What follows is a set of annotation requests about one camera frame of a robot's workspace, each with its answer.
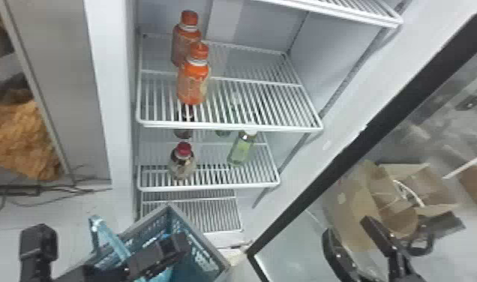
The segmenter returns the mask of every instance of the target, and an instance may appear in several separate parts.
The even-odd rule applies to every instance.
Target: plastic bottle
[[[183,104],[198,105],[207,95],[210,67],[207,64],[209,47],[192,43],[190,54],[181,64],[177,76],[177,97]]]
[[[180,142],[170,154],[169,174],[175,180],[183,180],[189,177],[196,167],[197,162],[194,153],[191,151],[191,145]]]
[[[241,166],[248,159],[254,140],[257,135],[256,130],[241,130],[238,132],[237,139],[233,143],[232,149],[229,150],[226,160],[228,164]]]
[[[194,122],[195,121],[195,116],[193,114],[193,107],[188,106],[188,110],[186,114],[186,106],[183,104],[181,107],[181,118],[184,122]],[[180,139],[190,139],[193,136],[193,130],[191,129],[184,129],[184,128],[176,128],[174,129],[174,134],[180,138]]]
[[[172,63],[179,67],[190,51],[190,45],[200,42],[202,34],[198,30],[198,14],[192,10],[183,10],[181,22],[172,32]]]

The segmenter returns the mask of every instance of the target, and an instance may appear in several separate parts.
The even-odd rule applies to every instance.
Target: storage shelf
[[[227,155],[231,142],[192,142],[196,157],[195,172],[185,180],[168,173],[171,142],[154,141],[156,132],[140,128],[137,156],[137,187],[144,192],[192,191],[203,189],[267,188],[280,184],[281,178],[266,142],[255,144],[243,166],[230,166]]]
[[[209,43],[212,77],[194,121],[176,97],[170,37],[142,37],[136,120],[145,127],[315,132],[323,124],[286,54]]]
[[[142,131],[142,139],[140,140],[140,144],[143,144],[146,149],[148,149],[149,146],[158,146],[160,143],[171,143],[175,148],[176,145],[181,141],[188,142],[191,145],[217,144],[231,146],[238,134],[237,131],[231,131],[228,137],[220,137],[215,133],[214,130],[196,129],[192,130],[191,138],[183,140],[174,134],[173,129],[140,127],[139,130]],[[256,139],[254,140],[254,144],[265,145],[265,135],[263,133],[258,133]]]
[[[255,0],[396,29],[401,16],[382,0]]]
[[[170,202],[180,208],[203,233],[242,231],[233,190],[171,193],[142,193],[142,216]]]

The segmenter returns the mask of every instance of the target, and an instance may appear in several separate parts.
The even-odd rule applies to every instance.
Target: shopping basket
[[[147,282],[210,282],[224,281],[230,264],[211,242],[174,205],[167,203],[147,214],[120,235],[114,235],[100,217],[90,217],[94,251],[85,264],[111,269],[126,257],[152,242],[174,233],[186,233],[190,253],[174,266]],[[107,244],[99,247],[99,235]]]

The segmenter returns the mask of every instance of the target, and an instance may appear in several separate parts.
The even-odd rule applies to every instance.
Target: wire shelf
[[[233,190],[205,191],[202,195],[194,192],[186,195],[187,193],[170,192],[163,195],[154,192],[142,193],[142,216],[146,216],[166,203],[172,203],[180,208],[203,233],[242,231],[242,222]],[[152,200],[163,198],[171,200]]]
[[[195,172],[185,180],[175,180],[168,173],[167,163],[176,144],[152,142],[154,134],[156,132],[148,128],[141,128],[139,133],[137,187],[143,192],[267,188],[281,183],[266,142],[254,145],[249,160],[243,166],[227,163],[231,142],[192,143]]]
[[[287,55],[280,51],[259,49],[207,40],[208,63],[214,80],[252,80],[299,86],[299,80]],[[143,73],[177,74],[170,61],[171,36],[142,36],[141,69]]]
[[[168,128],[151,128],[151,127],[139,127],[136,126],[137,130],[142,132],[142,139],[140,139],[139,144],[143,144],[145,148],[148,146],[158,146],[160,143],[171,143],[174,147],[179,142],[185,141],[194,144],[221,144],[221,145],[231,145],[235,138],[237,137],[237,131],[230,131],[229,136],[222,137],[218,136],[214,130],[192,130],[191,137],[188,139],[180,139],[174,134],[173,129]],[[263,133],[258,133],[254,144],[265,145],[266,138]]]
[[[403,18],[382,0],[255,0],[396,29]]]
[[[208,42],[212,77],[207,99],[193,106],[194,121],[176,97],[177,69],[169,60],[170,38],[144,34],[137,86],[136,120],[144,127],[315,132],[323,129],[286,54]]]

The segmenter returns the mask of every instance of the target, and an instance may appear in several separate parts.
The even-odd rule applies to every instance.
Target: green bottle
[[[257,130],[254,129],[240,130],[238,132],[237,139],[235,139],[232,149],[229,150],[228,157],[226,158],[228,164],[241,166],[247,161],[257,133]]]

